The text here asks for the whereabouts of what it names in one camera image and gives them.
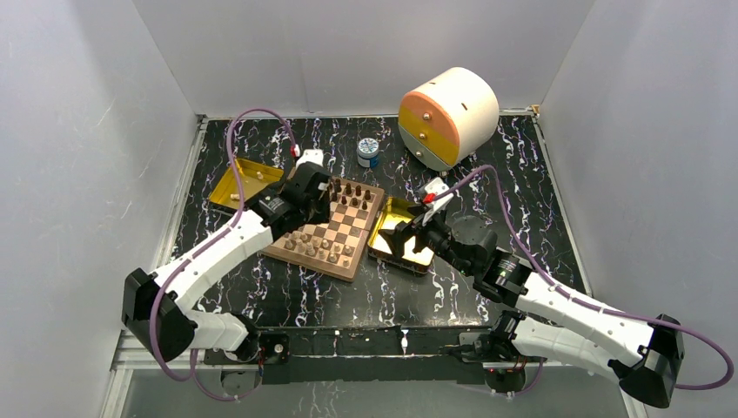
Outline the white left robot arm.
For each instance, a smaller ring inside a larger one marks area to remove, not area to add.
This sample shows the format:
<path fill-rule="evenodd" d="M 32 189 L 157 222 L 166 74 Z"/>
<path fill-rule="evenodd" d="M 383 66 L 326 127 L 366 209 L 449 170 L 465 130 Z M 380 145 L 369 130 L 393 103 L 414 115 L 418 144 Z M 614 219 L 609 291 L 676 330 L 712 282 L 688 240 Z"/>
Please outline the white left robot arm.
<path fill-rule="evenodd" d="M 236 361 L 256 358 L 256 326 L 241 314 L 205 313 L 201 296 L 242 261 L 301 226 L 328 220 L 330 173 L 301 159 L 280 189 L 267 187 L 209 239 L 151 273 L 138 268 L 124 282 L 122 322 L 162 361 L 190 349 L 220 349 Z"/>

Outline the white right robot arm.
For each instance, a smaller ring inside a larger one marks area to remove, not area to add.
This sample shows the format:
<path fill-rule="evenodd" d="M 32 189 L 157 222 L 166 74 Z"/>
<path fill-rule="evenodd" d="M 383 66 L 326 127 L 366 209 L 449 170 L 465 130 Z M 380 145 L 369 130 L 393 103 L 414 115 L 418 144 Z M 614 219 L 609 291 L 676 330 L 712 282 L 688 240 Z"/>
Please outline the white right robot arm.
<path fill-rule="evenodd" d="M 426 225 L 401 221 L 378 234 L 394 256 L 431 250 L 473 277 L 482 296 L 507 306 L 490 337 L 497 358 L 572 364 L 607 377 L 651 407 L 670 405 L 684 358 L 677 319 L 664 313 L 644 322 L 628 319 L 569 287 L 547 283 L 522 258 L 498 248 L 496 233 L 475 217 L 454 226 L 440 219 Z"/>

